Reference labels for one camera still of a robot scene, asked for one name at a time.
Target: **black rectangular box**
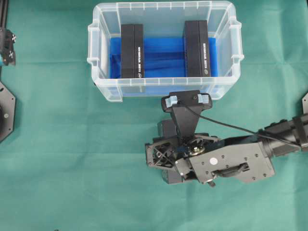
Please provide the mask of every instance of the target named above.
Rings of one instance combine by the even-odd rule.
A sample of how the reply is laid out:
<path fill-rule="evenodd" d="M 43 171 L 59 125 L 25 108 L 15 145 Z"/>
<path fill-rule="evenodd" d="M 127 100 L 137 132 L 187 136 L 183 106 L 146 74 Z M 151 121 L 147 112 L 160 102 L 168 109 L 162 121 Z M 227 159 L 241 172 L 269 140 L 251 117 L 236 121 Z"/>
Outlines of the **black rectangular box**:
<path fill-rule="evenodd" d="M 186 77 L 210 77 L 207 21 L 185 21 Z"/>
<path fill-rule="evenodd" d="M 121 78 L 144 77 L 143 25 L 121 25 Z"/>

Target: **black hexagonal plate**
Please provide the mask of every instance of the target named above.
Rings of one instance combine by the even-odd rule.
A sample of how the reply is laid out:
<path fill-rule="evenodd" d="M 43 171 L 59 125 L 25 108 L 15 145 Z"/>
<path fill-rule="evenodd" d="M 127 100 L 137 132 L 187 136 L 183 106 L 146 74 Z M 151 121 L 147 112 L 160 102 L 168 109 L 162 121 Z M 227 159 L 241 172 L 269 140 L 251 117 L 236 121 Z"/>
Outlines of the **black hexagonal plate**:
<path fill-rule="evenodd" d="M 3 127 L 0 130 L 0 142 L 14 129 L 15 97 L 0 82 L 0 106 L 3 112 Z"/>

